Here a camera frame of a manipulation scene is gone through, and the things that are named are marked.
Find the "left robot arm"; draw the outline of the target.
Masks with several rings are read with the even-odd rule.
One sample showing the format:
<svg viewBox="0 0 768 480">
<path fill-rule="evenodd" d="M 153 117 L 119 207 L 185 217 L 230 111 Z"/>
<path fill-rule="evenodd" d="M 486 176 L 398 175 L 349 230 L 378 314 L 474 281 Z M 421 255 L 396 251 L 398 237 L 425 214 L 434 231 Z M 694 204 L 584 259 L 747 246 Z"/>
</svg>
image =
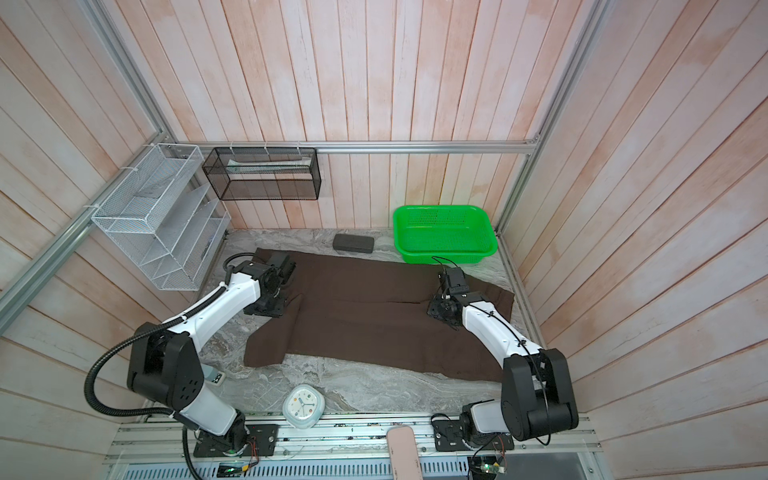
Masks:
<svg viewBox="0 0 768 480">
<path fill-rule="evenodd" d="M 205 385 L 199 352 L 237 313 L 248 308 L 275 315 L 281 288 L 295 262 L 279 254 L 267 264 L 244 261 L 231 266 L 216 290 L 177 317 L 136 331 L 127 386 L 171 409 L 179 422 L 214 436 L 236 423 L 237 410 Z"/>
</svg>

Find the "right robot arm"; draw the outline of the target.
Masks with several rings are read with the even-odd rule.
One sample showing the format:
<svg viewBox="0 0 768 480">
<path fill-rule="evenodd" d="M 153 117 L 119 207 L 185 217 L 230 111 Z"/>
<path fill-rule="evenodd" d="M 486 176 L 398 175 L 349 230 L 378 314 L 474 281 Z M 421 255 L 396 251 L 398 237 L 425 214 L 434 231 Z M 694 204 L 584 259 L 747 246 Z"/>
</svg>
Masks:
<svg viewBox="0 0 768 480">
<path fill-rule="evenodd" d="M 467 405 L 464 438 L 507 434 L 518 441 L 547 444 L 555 433 L 573 430 L 579 412 L 565 356 L 530 341 L 478 293 L 437 295 L 427 313 L 475 335 L 502 370 L 501 398 Z"/>
</svg>

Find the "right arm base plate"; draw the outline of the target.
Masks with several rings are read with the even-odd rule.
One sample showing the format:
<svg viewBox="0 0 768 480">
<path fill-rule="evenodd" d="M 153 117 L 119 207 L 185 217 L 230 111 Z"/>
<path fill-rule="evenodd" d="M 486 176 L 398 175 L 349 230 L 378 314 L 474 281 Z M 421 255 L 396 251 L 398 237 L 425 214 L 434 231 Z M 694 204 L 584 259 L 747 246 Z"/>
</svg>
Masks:
<svg viewBox="0 0 768 480">
<path fill-rule="evenodd" d="M 450 419 L 438 414 L 430 419 L 433 428 L 435 448 L 439 452 L 459 452 L 478 449 L 511 451 L 514 439 L 509 434 L 480 433 L 464 417 Z"/>
</svg>

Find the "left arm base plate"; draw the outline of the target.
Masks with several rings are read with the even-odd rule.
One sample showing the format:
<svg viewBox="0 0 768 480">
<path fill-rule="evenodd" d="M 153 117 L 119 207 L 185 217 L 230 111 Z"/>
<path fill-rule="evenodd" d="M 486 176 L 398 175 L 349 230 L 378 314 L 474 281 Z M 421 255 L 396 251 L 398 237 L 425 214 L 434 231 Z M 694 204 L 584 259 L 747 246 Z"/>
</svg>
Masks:
<svg viewBox="0 0 768 480">
<path fill-rule="evenodd" d="M 200 430 L 194 446 L 196 458 L 272 456 L 278 439 L 277 424 L 234 425 L 222 436 Z"/>
</svg>

